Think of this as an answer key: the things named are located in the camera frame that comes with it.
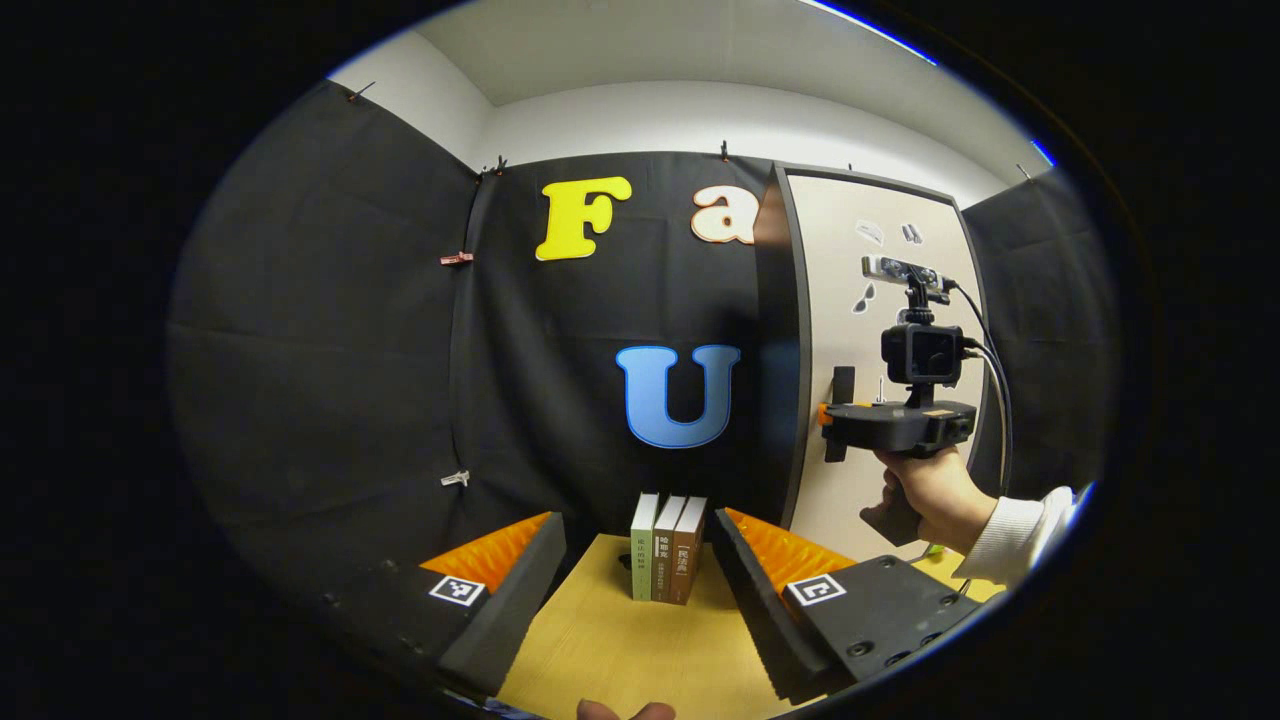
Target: brown book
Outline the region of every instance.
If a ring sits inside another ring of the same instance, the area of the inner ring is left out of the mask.
[[[703,546],[703,528],[707,525],[707,498],[690,497],[671,539],[671,594],[667,602],[685,605],[694,589],[698,575],[698,556]]]
[[[650,600],[667,602],[671,597],[671,541],[680,521],[680,511],[685,509],[685,498],[673,495],[662,506],[658,521],[653,524],[653,593]]]

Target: blue letter u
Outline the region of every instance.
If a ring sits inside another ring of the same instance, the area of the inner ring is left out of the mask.
[[[667,370],[680,359],[669,347],[627,347],[617,363],[627,377],[627,424],[631,432],[655,447],[698,447],[719,437],[728,427],[730,380],[741,351],[728,345],[704,345],[694,351],[703,366],[705,405],[703,416],[677,423],[667,414]]]

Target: yellow letter f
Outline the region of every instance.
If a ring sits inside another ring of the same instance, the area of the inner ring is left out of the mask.
[[[588,205],[586,196],[591,192],[600,195]],[[631,197],[631,183],[622,177],[553,182],[543,188],[543,195],[550,199],[547,240],[534,255],[539,260],[568,260],[595,252],[595,242],[582,237],[582,223],[591,223],[598,233],[609,229],[613,204],[605,196],[626,200]]]

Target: red clip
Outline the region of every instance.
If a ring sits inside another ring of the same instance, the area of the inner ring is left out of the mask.
[[[475,260],[476,256],[470,252],[458,252],[457,255],[445,255],[440,258],[442,265],[462,265],[463,263],[470,263]]]

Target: white sleeve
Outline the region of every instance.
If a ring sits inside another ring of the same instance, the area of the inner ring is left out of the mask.
[[[1088,495],[1085,488],[1080,500]],[[1071,488],[1055,488],[1044,500],[1001,497],[978,542],[952,578],[1011,585],[1021,580],[1046,550],[1061,541],[1079,507]]]

